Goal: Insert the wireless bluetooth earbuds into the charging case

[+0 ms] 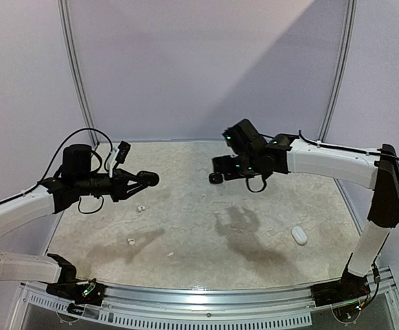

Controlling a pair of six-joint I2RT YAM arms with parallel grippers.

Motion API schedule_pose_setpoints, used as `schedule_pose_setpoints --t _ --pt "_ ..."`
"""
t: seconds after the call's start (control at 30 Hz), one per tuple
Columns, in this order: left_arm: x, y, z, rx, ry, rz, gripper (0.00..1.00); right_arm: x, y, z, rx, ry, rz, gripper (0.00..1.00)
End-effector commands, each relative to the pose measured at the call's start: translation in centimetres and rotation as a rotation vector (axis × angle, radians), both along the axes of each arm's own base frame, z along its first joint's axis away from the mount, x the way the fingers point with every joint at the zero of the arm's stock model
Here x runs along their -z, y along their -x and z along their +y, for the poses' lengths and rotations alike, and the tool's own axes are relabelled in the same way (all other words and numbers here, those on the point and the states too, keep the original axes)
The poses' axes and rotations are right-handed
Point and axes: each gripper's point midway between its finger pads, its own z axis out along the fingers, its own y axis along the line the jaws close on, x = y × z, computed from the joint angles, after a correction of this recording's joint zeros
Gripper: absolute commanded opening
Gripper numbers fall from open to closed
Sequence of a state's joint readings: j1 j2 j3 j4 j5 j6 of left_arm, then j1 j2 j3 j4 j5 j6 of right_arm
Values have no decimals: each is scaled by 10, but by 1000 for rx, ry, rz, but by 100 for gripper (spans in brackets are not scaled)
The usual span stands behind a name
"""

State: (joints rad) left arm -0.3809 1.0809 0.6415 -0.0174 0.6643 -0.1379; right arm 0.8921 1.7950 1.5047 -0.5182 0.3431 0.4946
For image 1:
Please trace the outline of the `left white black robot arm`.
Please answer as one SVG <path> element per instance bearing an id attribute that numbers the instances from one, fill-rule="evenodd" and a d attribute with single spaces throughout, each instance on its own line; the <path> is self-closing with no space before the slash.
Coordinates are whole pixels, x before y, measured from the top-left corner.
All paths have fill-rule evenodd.
<path id="1" fill-rule="evenodd" d="M 119 202 L 156 186 L 159 183 L 156 173 L 143 170 L 132 174 L 119 168 L 129 150 L 130 144 L 126 142 L 112 148 L 106 170 L 101 173 L 91 167 L 91 160 L 100 156 L 89 145 L 72 144 L 65 148 L 62 164 L 54 176 L 0 201 L 0 238 L 33 220 L 61 213 L 84 196 L 96 199 L 109 196 Z M 82 285 L 75 277 L 75 267 L 59 255 L 0 252 L 0 282 L 38 281 L 55 285 L 66 298 L 76 298 Z"/>

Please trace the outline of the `black earbud charging case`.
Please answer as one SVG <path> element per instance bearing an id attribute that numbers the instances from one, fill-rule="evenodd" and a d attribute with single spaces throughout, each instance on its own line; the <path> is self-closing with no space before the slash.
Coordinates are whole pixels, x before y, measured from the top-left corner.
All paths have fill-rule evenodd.
<path id="1" fill-rule="evenodd" d="M 160 181 L 159 175 L 157 173 L 149 172 L 146 170 L 139 171 L 136 174 L 136 177 L 137 177 L 137 182 L 139 182 L 141 185 L 149 187 L 157 186 Z"/>

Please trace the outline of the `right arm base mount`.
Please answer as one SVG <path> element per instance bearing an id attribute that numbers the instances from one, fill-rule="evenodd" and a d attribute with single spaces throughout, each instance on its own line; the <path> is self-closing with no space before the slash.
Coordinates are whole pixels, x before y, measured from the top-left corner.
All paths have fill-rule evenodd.
<path id="1" fill-rule="evenodd" d="M 339 280 L 314 284 L 310 287 L 311 297 L 317 307 L 344 303 L 349 300 L 355 301 L 364 297 L 364 301 L 358 304 L 358 309 L 362 309 L 373 301 L 378 292 L 380 282 L 380 274 L 376 264 L 372 264 L 374 280 L 376 281 L 376 289 L 372 294 L 366 275 L 356 276 L 350 273 L 349 264 L 351 259 L 352 255 L 350 255 Z"/>

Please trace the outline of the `white earbud charging case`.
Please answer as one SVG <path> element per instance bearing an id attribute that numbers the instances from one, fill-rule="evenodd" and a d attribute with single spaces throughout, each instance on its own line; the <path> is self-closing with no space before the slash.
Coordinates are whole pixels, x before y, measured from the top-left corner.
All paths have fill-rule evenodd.
<path id="1" fill-rule="evenodd" d="M 295 226 L 291 229 L 291 236 L 295 240 L 296 244 L 300 246 L 305 246 L 308 242 L 306 232 L 299 226 Z"/>

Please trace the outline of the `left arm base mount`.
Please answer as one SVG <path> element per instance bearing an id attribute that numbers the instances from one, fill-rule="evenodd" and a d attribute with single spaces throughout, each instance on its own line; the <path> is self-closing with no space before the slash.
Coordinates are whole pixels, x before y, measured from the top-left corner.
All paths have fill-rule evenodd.
<path id="1" fill-rule="evenodd" d="M 107 286 L 95 278 L 91 280 L 77 279 L 77 269 L 58 254 L 47 254 L 58 263 L 60 274 L 56 283 L 48 284 L 46 292 L 59 298 L 74 301 L 76 305 L 101 306 Z"/>

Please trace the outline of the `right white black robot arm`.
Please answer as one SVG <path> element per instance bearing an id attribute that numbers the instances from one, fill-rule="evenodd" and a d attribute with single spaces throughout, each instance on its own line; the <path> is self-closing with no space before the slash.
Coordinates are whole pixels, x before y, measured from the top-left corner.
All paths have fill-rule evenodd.
<path id="1" fill-rule="evenodd" d="M 352 148 L 306 139 L 302 134 L 261 134 L 248 119 L 223 132 L 231 155 L 215 157 L 211 184 L 258 176 L 263 183 L 274 173 L 309 174 L 358 184 L 373 192 L 371 206 L 345 275 L 334 286 L 341 300 L 361 288 L 391 231 L 399 224 L 399 160 L 393 146 Z"/>

